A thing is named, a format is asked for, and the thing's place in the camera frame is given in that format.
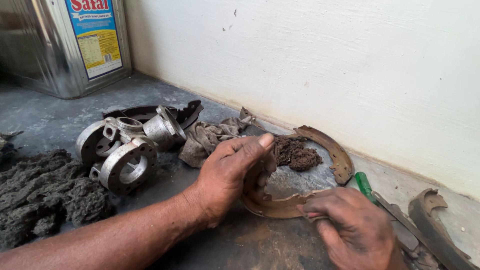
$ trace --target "oil tin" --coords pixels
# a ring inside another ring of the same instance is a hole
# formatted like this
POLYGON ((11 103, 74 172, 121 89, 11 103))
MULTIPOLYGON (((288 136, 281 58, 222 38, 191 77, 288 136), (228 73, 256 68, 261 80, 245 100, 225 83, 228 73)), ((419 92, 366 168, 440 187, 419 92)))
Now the oil tin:
POLYGON ((122 0, 0 0, 0 61, 22 85, 79 98, 132 72, 122 0))

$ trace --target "barcode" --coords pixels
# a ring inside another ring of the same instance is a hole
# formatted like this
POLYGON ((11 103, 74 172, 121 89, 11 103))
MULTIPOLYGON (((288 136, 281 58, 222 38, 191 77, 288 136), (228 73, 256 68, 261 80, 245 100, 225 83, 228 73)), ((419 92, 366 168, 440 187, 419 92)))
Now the barcode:
POLYGON ((105 63, 112 62, 112 54, 106 54, 103 56, 103 59, 105 60, 105 63))

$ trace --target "hand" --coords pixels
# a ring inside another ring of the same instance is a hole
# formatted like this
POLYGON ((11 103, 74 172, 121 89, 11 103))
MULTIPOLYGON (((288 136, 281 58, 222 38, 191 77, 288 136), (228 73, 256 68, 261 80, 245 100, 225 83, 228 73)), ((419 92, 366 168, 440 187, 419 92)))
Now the hand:
POLYGON ((395 247, 395 236, 388 216, 360 191, 338 187, 318 193, 299 206, 309 217, 327 215, 317 221, 331 261, 340 270, 385 270, 395 247))
POLYGON ((198 194, 209 228, 216 227, 240 197, 243 179, 255 164, 262 162, 269 173, 276 171, 274 146, 270 133, 242 137, 220 143, 207 158, 192 188, 198 194))

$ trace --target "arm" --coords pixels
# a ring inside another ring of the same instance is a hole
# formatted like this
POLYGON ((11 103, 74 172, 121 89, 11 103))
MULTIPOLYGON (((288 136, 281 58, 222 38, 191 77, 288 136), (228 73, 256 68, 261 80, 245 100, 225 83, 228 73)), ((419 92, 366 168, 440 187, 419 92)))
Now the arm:
POLYGON ((185 237, 217 226, 257 162, 273 172, 273 136, 221 143, 197 180, 166 201, 0 254, 3 269, 139 269, 185 237))
POLYGON ((387 214, 360 191, 326 190, 298 207, 312 218, 329 217, 316 226, 338 269, 407 270, 387 214))

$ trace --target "concrete floor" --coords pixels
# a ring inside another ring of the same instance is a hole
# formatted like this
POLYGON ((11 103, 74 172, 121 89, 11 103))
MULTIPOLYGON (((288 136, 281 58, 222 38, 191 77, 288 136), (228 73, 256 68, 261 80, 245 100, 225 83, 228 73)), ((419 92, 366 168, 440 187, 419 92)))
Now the concrete floor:
MULTIPOLYGON (((182 108, 193 99, 202 100, 205 110, 199 120, 219 123, 239 111, 198 95, 167 85, 143 74, 133 74, 111 86, 77 100, 62 100, 17 86, 0 85, 0 131, 19 131, 12 142, 20 154, 64 148, 74 153, 74 143, 101 112, 138 105, 163 104, 182 108)), ((276 133, 291 131, 265 124, 276 133)), ((309 172, 292 173, 282 168, 270 180, 272 193, 284 197, 294 192, 335 186, 325 149, 316 147, 324 164, 309 172)), ((158 156, 156 172, 129 196, 112 195, 119 213, 165 200, 188 187, 198 175, 177 158, 177 151, 158 156)), ((409 200, 426 188, 438 188, 449 208, 439 216, 454 243, 480 265, 480 203, 436 184, 428 183, 383 165, 350 154, 356 171, 365 172, 373 190, 407 213, 409 200)), ((71 229, 67 224, 65 230, 71 229)), ((189 237, 161 258, 163 269, 333 269, 317 233, 301 218, 271 220, 252 215, 237 204, 224 222, 213 230, 189 237)))

